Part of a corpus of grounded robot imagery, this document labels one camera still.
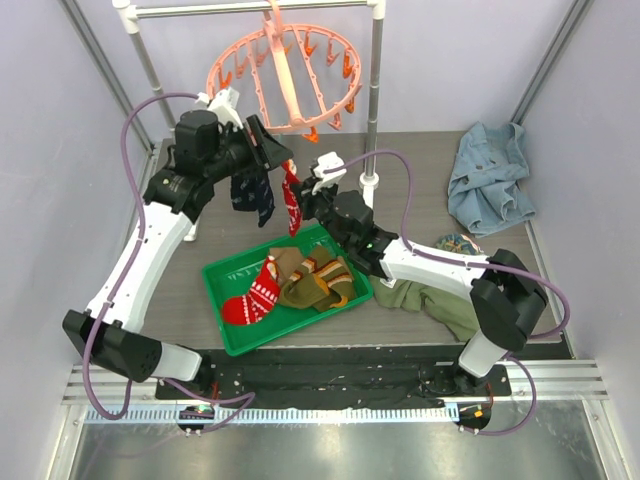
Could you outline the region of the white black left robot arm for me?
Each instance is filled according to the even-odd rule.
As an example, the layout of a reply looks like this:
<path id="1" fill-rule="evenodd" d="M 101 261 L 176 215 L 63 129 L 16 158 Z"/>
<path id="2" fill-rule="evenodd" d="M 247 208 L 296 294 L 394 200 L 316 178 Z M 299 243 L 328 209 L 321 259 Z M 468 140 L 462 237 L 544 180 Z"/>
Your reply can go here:
<path id="1" fill-rule="evenodd" d="M 234 175 L 274 170 L 293 153 L 249 116 L 237 123 L 208 110 L 184 113 L 174 131 L 169 160 L 143 195 L 144 220 L 101 291 L 84 311 L 69 311 L 62 328 L 92 364 L 134 382 L 178 380 L 190 398 L 213 385 L 200 353 L 141 335 L 155 288 L 173 253 L 214 196 L 216 183 Z"/>

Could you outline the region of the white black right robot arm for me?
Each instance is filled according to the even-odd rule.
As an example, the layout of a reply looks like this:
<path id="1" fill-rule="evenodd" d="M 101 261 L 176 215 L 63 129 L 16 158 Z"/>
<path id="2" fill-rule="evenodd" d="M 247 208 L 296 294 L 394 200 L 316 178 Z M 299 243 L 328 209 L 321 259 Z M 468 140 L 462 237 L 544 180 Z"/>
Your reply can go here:
<path id="1" fill-rule="evenodd" d="M 453 386 L 462 394 L 477 393 L 496 362 L 526 345 L 546 309 L 541 282 L 508 250 L 465 256 L 406 243 L 375 224 L 358 192 L 341 192 L 314 177 L 294 185 L 292 192 L 303 219 L 317 220 L 360 272 L 435 287 L 473 307 L 479 330 L 451 371 Z"/>

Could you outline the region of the navy blue sock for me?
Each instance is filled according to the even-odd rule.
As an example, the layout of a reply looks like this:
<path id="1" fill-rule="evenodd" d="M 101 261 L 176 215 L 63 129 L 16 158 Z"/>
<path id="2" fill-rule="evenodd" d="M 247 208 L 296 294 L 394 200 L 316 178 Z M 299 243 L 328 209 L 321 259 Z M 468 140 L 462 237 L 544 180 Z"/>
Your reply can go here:
<path id="1" fill-rule="evenodd" d="M 235 211 L 256 212 L 258 210 L 257 192 L 259 179 L 244 175 L 231 177 L 231 204 Z"/>
<path id="2" fill-rule="evenodd" d="M 255 202 L 258 212 L 258 227 L 262 228 L 271 219 L 275 210 L 275 200 L 267 172 L 260 174 L 256 180 Z"/>

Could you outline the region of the red christmas sock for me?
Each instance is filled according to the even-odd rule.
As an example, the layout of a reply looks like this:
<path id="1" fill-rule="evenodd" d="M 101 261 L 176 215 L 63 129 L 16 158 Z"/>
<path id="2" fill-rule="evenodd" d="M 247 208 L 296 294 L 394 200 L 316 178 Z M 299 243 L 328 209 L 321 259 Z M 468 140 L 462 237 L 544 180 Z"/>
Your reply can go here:
<path id="1" fill-rule="evenodd" d="M 280 296 L 279 270 L 273 256 L 268 256 L 249 290 L 228 299 L 222 307 L 227 324 L 248 326 L 261 322 L 275 307 Z"/>
<path id="2" fill-rule="evenodd" d="M 291 237 L 295 237 L 302 222 L 301 209 L 294 192 L 294 188 L 300 184 L 300 180 L 297 177 L 297 167 L 292 159 L 287 160 L 282 167 L 284 169 L 282 191 L 288 214 L 288 232 Z"/>

